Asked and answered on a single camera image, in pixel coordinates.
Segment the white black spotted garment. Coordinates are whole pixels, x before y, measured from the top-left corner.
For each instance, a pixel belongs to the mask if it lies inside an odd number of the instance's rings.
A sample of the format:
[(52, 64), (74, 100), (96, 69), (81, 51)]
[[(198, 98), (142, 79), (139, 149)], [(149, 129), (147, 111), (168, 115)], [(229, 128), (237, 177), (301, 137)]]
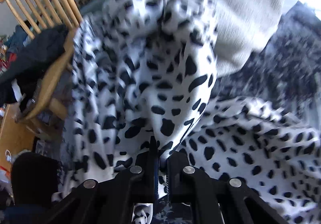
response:
[(61, 200), (113, 179), (150, 147), (216, 179), (240, 178), (289, 223), (320, 223), (320, 131), (257, 97), (214, 93), (216, 0), (106, 0), (73, 43), (74, 142)]

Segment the wooden side table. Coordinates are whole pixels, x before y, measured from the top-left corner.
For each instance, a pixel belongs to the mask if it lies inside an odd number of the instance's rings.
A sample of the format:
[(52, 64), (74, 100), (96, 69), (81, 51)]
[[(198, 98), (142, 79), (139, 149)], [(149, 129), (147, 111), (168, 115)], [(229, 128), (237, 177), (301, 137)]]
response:
[(18, 104), (6, 107), (1, 123), (1, 167), (11, 171), (12, 159), (23, 150), (32, 150), (35, 135), (14, 120)]

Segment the blue white tie-dye bedspread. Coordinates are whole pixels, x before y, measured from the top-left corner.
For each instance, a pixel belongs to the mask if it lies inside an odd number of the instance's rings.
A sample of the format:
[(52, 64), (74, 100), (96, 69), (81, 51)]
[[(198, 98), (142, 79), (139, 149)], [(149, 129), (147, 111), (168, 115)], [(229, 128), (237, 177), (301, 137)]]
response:
[(212, 97), (259, 97), (273, 108), (320, 124), (320, 20), (297, 2), (278, 24), (264, 50), (240, 71), (216, 80)]

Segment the black clothing on chair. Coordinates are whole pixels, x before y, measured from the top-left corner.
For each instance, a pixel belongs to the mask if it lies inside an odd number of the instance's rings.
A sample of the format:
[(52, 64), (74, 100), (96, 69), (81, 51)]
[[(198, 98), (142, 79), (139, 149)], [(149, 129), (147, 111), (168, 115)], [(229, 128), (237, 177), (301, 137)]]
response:
[(66, 25), (43, 30), (18, 53), (8, 70), (1, 75), (1, 106), (19, 102), (14, 86), (23, 98), (21, 106), (33, 97), (37, 83), (47, 69), (64, 52), (65, 39), (69, 33)]

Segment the cream knit sweater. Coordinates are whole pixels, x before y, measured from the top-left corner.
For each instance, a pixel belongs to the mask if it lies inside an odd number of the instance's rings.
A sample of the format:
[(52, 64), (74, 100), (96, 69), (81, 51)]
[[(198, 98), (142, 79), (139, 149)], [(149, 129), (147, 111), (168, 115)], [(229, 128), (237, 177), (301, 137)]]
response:
[(218, 36), (217, 76), (240, 71), (252, 52), (261, 52), (276, 32), (284, 0), (214, 0)]

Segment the wooden spindle-back chair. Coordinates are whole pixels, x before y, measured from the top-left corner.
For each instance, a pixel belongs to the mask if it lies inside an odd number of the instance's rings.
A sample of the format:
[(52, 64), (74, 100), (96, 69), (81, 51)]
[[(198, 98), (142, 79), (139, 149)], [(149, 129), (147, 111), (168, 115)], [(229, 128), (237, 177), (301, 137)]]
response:
[(1, 136), (29, 129), (47, 132), (37, 116), (50, 111), (61, 120), (65, 105), (54, 97), (66, 70), (71, 71), (73, 37), (82, 21), (75, 0), (1, 0), (30, 37), (30, 43), (1, 74)]

